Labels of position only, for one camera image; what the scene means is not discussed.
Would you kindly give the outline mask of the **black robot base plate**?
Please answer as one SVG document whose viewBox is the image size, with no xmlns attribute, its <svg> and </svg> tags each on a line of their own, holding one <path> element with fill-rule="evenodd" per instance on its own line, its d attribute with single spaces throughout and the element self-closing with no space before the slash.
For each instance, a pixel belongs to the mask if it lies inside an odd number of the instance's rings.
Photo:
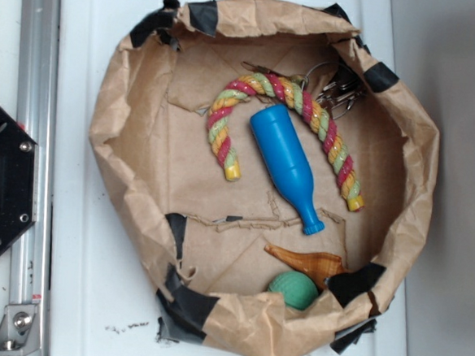
<svg viewBox="0 0 475 356">
<path fill-rule="evenodd" d="M 35 141 L 0 107 L 0 257 L 34 219 Z"/>
</svg>

